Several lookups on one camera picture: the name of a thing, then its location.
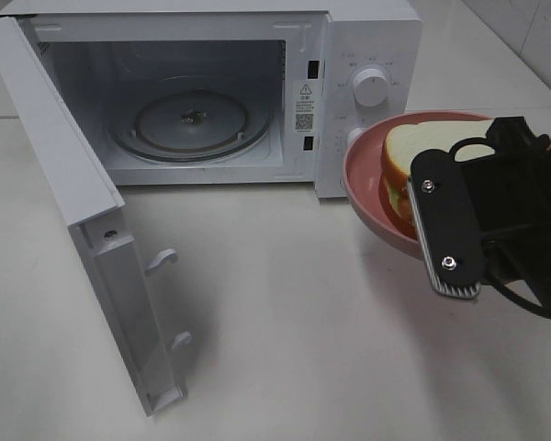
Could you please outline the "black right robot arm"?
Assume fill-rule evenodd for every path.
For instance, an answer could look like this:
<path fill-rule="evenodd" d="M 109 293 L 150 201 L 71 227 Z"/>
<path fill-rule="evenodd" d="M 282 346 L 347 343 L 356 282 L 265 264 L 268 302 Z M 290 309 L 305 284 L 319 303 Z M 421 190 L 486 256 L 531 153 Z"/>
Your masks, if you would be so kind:
<path fill-rule="evenodd" d="M 551 139 L 508 117 L 493 120 L 484 143 L 493 154 L 459 162 L 487 260 L 484 280 L 551 320 Z"/>

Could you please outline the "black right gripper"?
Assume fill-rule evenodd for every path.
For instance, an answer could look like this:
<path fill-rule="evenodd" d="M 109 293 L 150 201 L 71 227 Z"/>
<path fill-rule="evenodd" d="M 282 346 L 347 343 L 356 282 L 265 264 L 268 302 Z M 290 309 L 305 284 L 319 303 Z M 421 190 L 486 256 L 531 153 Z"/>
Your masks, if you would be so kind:
<path fill-rule="evenodd" d="M 522 117 L 496 118 L 493 153 L 461 164 L 486 257 L 486 275 L 505 284 L 551 284 L 551 139 Z"/>

